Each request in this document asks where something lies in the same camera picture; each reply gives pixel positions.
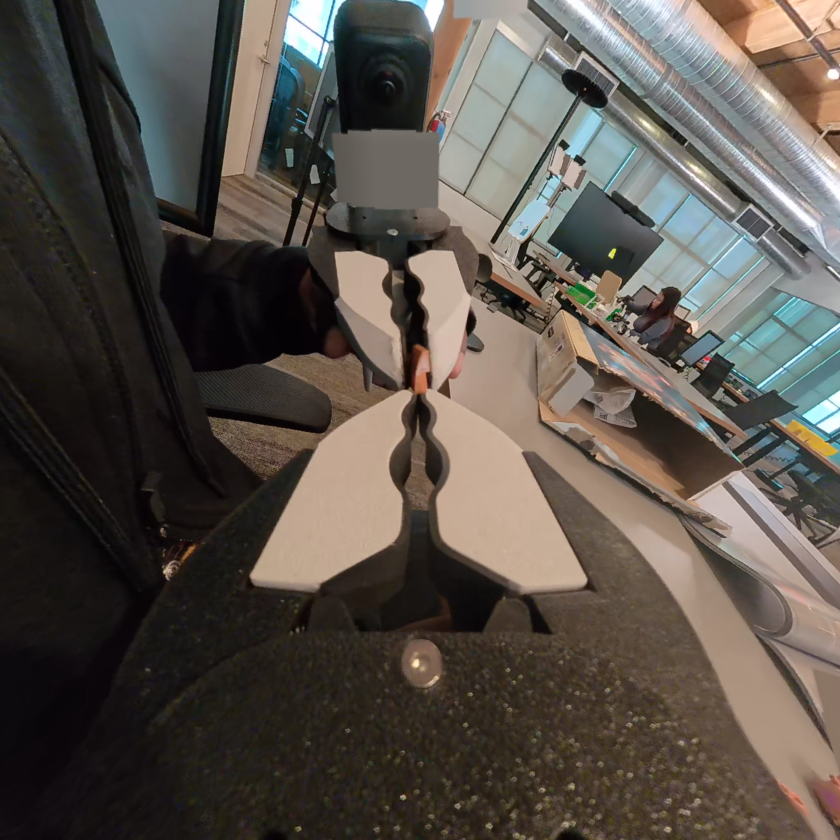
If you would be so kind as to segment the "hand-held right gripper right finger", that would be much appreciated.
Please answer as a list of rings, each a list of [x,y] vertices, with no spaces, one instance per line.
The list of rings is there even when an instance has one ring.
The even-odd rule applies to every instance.
[[[522,448],[438,392],[421,396],[434,545],[520,595],[579,592],[587,575]]]

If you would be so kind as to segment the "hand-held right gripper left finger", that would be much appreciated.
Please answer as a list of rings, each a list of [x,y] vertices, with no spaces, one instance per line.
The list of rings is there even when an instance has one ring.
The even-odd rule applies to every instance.
[[[249,579],[311,594],[394,549],[410,500],[416,395],[402,391],[334,429],[315,449]]]

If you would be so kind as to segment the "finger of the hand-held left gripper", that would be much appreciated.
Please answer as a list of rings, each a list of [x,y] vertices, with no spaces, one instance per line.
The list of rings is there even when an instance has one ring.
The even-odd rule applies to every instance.
[[[392,313],[392,268],[361,250],[334,255],[335,309],[366,378],[391,391],[406,388],[404,340]]]
[[[425,313],[424,347],[429,352],[429,388],[438,390],[457,365],[466,335],[470,294],[452,251],[433,249],[413,255],[406,262],[406,271],[419,286],[417,301]]]

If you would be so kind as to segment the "grey desk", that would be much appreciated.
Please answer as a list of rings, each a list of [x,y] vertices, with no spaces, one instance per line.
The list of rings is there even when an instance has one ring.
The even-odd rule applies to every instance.
[[[676,514],[538,419],[538,335],[473,299],[481,353],[455,401],[560,476],[560,520],[592,603],[536,598],[560,675],[513,771],[528,787],[503,835],[838,838],[809,781],[837,772],[828,743]]]

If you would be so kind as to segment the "person's left hand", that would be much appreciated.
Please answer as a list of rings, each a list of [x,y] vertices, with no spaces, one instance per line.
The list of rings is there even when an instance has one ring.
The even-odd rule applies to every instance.
[[[449,380],[454,380],[459,377],[463,370],[465,357],[468,345],[468,333],[465,332],[460,344],[458,358],[450,372]],[[323,337],[322,354],[330,359],[338,359],[352,352],[349,341],[344,336],[343,332],[338,326],[331,326],[327,329]]]

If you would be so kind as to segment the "black office chair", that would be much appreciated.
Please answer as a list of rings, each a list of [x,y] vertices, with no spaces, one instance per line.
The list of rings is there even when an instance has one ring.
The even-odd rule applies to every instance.
[[[206,413],[231,421],[320,434],[332,421],[329,396],[267,364],[196,373]]]

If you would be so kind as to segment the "cardboard box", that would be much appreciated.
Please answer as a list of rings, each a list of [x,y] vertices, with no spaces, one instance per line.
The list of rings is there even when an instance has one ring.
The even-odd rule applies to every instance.
[[[742,464],[666,378],[563,310],[535,352],[544,425],[688,519],[730,535],[697,500]]]

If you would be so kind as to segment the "large black television screen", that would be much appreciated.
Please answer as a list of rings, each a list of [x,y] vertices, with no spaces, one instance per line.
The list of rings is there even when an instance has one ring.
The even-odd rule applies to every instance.
[[[610,270],[626,283],[664,242],[647,221],[623,196],[588,182],[547,244],[597,277]]]

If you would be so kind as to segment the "grey instruction booklet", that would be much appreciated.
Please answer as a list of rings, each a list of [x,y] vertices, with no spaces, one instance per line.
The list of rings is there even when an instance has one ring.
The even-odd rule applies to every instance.
[[[680,519],[751,629],[838,669],[838,572],[749,479],[729,478],[698,506]]]

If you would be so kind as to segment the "silver ventilation duct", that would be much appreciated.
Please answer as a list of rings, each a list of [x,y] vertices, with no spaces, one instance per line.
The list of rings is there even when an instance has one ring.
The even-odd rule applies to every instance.
[[[838,268],[838,156],[699,2],[535,2]]]

